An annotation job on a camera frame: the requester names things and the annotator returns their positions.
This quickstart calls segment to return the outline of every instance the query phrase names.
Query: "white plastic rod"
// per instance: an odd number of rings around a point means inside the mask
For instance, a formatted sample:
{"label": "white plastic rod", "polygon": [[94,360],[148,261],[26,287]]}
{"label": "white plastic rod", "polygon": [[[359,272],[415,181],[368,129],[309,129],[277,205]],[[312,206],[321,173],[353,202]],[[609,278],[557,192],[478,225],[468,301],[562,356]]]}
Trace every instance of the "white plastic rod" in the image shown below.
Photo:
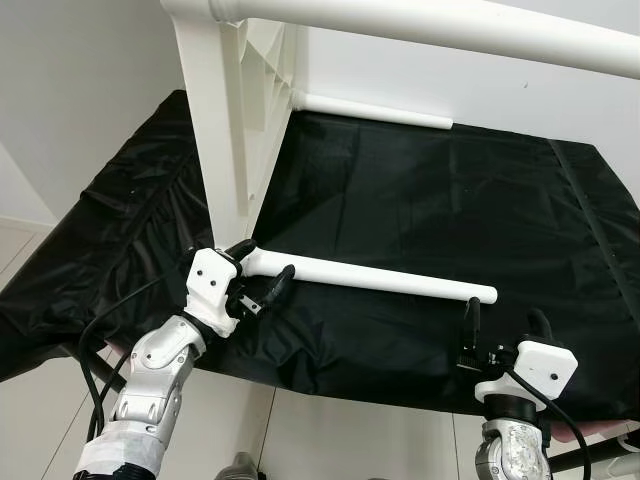
{"label": "white plastic rod", "polygon": [[366,103],[350,102],[337,98],[312,95],[302,91],[296,91],[293,96],[293,106],[296,110],[310,110],[312,112],[332,113],[347,117],[366,118],[368,120],[380,120],[383,122],[402,123],[405,125],[418,125],[420,127],[441,128],[450,130],[453,120],[436,115],[407,112],[394,108],[379,107]]}
{"label": "white plastic rod", "polygon": [[209,6],[223,21],[265,18],[640,79],[640,37],[483,0],[209,0]]}
{"label": "white plastic rod", "polygon": [[594,480],[615,479],[637,472],[640,472],[640,452],[594,463],[591,467],[591,478]]}
{"label": "white plastic rod", "polygon": [[243,274],[275,277],[287,265],[296,267],[295,279],[345,287],[368,288],[427,297],[468,301],[478,297],[482,303],[495,303],[498,291],[493,287],[423,277],[409,273],[330,262],[256,248],[243,260]]}

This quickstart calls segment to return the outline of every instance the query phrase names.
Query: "black cloth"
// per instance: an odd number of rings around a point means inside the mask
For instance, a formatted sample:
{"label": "black cloth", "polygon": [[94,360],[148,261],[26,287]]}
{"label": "black cloth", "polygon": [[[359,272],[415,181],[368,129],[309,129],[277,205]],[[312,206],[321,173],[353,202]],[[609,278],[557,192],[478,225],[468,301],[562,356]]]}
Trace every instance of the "black cloth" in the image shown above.
{"label": "black cloth", "polygon": [[[266,249],[493,285],[481,350],[513,345],[535,306],[580,363],[576,419],[640,418],[638,210],[596,149],[294,113],[254,238]],[[83,192],[0,294],[0,378],[59,354],[96,313],[213,238],[184,92]],[[184,304],[186,267],[96,339],[123,347]],[[247,281],[249,294],[268,279]],[[198,362],[304,393],[480,413],[455,367],[464,303],[295,282]]]}

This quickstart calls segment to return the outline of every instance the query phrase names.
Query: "tiled floor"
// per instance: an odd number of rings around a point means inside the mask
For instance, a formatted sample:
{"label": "tiled floor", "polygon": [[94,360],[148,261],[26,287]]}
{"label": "tiled floor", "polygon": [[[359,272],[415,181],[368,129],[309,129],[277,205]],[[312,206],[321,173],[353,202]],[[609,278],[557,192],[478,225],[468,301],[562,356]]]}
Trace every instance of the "tiled floor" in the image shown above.
{"label": "tiled floor", "polygon": [[[44,238],[14,230],[0,227],[0,288]],[[103,355],[117,361],[115,353]],[[107,411],[114,399],[107,399]],[[51,360],[0,383],[0,478],[69,480],[90,408],[72,359]],[[274,392],[194,371],[160,478],[213,479],[244,450],[275,480],[475,480],[481,424],[479,417]],[[571,448],[554,444],[551,453]],[[579,479],[581,470],[556,478]]]}

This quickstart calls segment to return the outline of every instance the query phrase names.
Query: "white rail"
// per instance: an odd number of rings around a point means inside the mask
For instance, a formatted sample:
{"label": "white rail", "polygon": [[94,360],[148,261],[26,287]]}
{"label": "white rail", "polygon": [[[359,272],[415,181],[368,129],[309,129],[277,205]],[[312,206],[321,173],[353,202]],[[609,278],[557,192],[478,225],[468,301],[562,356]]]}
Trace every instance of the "white rail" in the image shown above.
{"label": "white rail", "polygon": [[477,297],[482,303],[495,303],[498,291],[487,285],[456,282],[443,278],[412,275],[379,268],[300,257],[256,248],[243,264],[246,276],[275,277],[287,265],[296,268],[295,279],[345,287],[368,288],[386,292],[468,301]]}
{"label": "white rail", "polygon": [[223,21],[265,18],[640,79],[640,37],[483,0],[211,0],[211,9]]}
{"label": "white rail", "polygon": [[161,2],[176,30],[216,241],[227,245],[252,234],[292,106],[452,122],[349,99],[292,99],[296,24],[640,79],[640,37],[483,0]]}

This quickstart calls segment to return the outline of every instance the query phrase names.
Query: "white wall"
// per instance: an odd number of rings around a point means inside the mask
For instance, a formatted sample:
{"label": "white wall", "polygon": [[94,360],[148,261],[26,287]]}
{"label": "white wall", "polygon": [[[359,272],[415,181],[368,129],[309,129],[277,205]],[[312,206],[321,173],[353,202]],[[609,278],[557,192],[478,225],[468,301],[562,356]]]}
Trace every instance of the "white wall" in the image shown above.
{"label": "white wall", "polygon": [[173,27],[159,0],[3,0],[0,39],[0,142],[59,219],[182,84]]}
{"label": "white wall", "polygon": [[0,217],[54,225],[56,218],[0,143]]}
{"label": "white wall", "polygon": [[[640,34],[638,0],[497,3]],[[298,52],[298,87],[310,93],[594,144],[640,202],[639,81],[307,28]]]}

